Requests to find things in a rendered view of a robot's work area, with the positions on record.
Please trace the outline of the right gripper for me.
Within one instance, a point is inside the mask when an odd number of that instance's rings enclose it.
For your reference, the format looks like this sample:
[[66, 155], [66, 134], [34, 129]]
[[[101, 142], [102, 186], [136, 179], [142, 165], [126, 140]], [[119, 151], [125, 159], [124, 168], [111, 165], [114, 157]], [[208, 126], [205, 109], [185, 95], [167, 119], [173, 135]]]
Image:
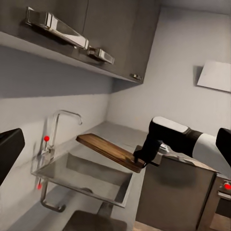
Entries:
[[150, 163], [156, 167], [159, 166], [162, 155], [157, 153], [158, 150], [151, 150], [148, 149], [145, 146], [145, 142], [143, 147], [137, 145], [137, 148], [135, 149], [133, 156], [135, 159], [141, 159], [143, 160], [145, 163]]

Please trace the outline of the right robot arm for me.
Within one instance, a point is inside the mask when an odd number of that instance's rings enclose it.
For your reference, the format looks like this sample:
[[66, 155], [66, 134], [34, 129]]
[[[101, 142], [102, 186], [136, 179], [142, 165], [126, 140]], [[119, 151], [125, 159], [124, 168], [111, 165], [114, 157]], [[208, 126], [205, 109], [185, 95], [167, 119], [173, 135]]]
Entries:
[[174, 152], [186, 154], [231, 180], [231, 166], [216, 147], [217, 137], [161, 116], [152, 119], [148, 133], [143, 147], [137, 145], [133, 153], [135, 159], [158, 167], [162, 155], [157, 152], [167, 155], [168, 145]]

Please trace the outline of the cutting board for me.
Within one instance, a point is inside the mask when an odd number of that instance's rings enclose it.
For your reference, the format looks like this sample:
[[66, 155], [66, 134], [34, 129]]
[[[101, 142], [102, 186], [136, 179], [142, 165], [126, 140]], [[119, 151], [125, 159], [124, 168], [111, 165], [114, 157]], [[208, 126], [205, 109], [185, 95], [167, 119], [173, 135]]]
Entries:
[[76, 140], [135, 173], [139, 174], [141, 169], [144, 167], [145, 162], [143, 160], [138, 159], [135, 162], [135, 158], [132, 153], [123, 150], [119, 146], [116, 146], [93, 133], [78, 135]]

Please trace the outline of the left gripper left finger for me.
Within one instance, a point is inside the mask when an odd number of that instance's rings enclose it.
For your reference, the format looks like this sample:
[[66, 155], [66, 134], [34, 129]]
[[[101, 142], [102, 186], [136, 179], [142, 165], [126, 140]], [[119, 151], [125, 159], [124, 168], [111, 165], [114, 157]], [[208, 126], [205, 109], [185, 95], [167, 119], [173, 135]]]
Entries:
[[24, 147], [25, 139], [20, 128], [0, 133], [0, 185]]

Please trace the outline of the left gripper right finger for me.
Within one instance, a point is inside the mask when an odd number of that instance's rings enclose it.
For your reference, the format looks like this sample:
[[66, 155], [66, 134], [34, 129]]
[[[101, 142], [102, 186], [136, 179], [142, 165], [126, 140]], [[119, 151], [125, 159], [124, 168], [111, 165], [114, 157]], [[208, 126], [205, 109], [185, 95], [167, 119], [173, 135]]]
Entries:
[[216, 138], [216, 147], [231, 166], [231, 129], [220, 128]]

